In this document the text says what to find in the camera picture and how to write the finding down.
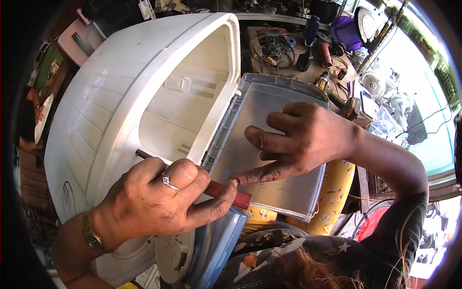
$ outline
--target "hand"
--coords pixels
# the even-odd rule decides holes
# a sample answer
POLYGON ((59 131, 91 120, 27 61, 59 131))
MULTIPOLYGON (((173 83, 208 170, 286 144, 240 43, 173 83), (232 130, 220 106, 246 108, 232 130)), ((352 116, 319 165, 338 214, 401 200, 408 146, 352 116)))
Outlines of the hand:
POLYGON ((45 116, 43 115, 44 108, 45 106, 43 105, 35 108, 35 124, 36 125, 39 121, 42 121, 45 118, 45 116))
POLYGON ((236 198, 237 181, 230 180, 218 197, 193 205, 210 182, 207 171, 188 159, 165 168, 160 158, 134 165, 90 213, 90 225, 106 247, 136 237, 188 232, 226 214, 236 198), (180 191, 162 183, 164 171, 180 191))
POLYGON ((35 142, 33 141, 24 141, 24 146, 22 148, 20 147, 20 149, 22 149, 26 153, 32 153, 41 148, 43 148, 43 144, 35 144, 35 142))
POLYGON ((353 123, 316 104, 287 104, 282 113, 270 113, 266 123, 285 135, 254 126, 247 127, 244 135, 262 151, 261 160, 276 161, 235 175, 241 185, 308 173, 323 163, 347 157, 353 147, 353 123))

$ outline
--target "red screwdriver handle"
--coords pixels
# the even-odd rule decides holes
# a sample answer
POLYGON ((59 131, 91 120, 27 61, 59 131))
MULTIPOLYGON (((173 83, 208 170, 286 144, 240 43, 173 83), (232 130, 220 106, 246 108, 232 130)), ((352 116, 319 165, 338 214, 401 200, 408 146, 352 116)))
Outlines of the red screwdriver handle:
MULTIPOLYGON (((204 193, 211 197, 216 197, 218 196, 222 188, 223 188, 222 184, 217 183, 215 181, 210 181, 204 193)), ((243 192, 243 191, 237 191, 237 196, 234 199, 234 202, 232 204, 242 209, 248 209, 251 198, 252 198, 251 194, 243 192)))

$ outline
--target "diamond ring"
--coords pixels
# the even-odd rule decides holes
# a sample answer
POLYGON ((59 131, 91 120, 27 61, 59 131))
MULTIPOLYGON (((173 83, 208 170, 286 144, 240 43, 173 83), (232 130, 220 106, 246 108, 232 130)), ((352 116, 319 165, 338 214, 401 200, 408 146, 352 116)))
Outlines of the diamond ring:
POLYGON ((180 190, 177 187, 170 185, 170 176, 166 175, 165 172, 162 173, 162 183, 164 183, 164 185, 171 188, 172 190, 176 190, 176 191, 180 190))

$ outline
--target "screwdriver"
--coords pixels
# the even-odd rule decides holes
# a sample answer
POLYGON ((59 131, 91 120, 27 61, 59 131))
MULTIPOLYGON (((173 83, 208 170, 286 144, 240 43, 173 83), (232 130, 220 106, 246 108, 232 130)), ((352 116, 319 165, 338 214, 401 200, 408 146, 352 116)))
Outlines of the screwdriver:
MULTIPOLYGON (((150 154, 140 149, 137 149, 135 154, 141 157, 142 159, 147 159, 147 158, 152 157, 150 154)), ((217 183, 215 181, 210 181, 210 183, 208 184, 208 187, 204 191, 204 194, 209 195, 211 197, 216 197, 218 196, 222 188, 223 188, 222 184, 217 183)), ((251 194, 243 192, 243 191, 237 191, 237 196, 234 199, 234 202, 232 204, 242 209, 248 209, 251 198, 252 198, 251 194)))

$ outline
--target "drill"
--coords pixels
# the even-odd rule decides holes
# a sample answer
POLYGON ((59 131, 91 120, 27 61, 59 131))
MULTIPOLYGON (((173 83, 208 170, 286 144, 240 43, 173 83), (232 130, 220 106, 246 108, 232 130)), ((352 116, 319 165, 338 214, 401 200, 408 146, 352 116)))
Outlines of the drill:
POLYGON ((361 99, 351 97, 347 101, 344 101, 337 95, 333 94, 330 91, 329 74, 327 71, 324 71, 321 76, 319 76, 316 86, 327 94, 327 97, 334 103, 335 106, 340 108, 341 115, 344 118, 350 121, 358 118, 359 112, 361 111, 361 99))

